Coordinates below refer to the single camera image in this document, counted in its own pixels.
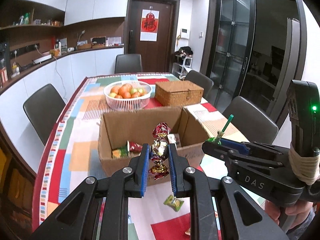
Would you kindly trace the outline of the right hand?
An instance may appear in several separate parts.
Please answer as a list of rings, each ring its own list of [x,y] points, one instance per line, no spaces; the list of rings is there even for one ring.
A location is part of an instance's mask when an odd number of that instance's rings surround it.
[[[294,206],[287,207],[285,213],[287,216],[295,216],[295,220],[291,225],[291,228],[302,224],[304,220],[308,217],[311,209],[313,207],[313,202],[306,202],[303,200],[298,200]],[[265,212],[270,216],[270,218],[279,224],[280,208],[277,207],[272,202],[265,200]]]

